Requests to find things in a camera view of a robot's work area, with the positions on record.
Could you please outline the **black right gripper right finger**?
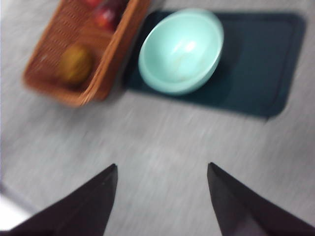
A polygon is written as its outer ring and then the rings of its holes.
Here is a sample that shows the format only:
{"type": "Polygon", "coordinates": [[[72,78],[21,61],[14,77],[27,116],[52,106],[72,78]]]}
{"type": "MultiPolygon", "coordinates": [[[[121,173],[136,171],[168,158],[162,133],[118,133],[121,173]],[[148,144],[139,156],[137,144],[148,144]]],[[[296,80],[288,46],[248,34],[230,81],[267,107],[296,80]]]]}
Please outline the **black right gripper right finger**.
{"type": "Polygon", "coordinates": [[[261,197],[215,163],[207,179],[224,236],[313,236],[314,226],[261,197]]]}

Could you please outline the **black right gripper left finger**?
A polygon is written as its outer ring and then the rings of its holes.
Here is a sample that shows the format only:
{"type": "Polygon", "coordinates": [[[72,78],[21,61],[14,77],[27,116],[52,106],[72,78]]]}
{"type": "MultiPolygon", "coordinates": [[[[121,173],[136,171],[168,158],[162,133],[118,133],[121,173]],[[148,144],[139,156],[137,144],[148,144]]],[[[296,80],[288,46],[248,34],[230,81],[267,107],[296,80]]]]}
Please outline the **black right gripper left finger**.
{"type": "Polygon", "coordinates": [[[6,236],[102,236],[114,205],[118,167],[110,165],[74,192],[35,214],[6,236]]]}

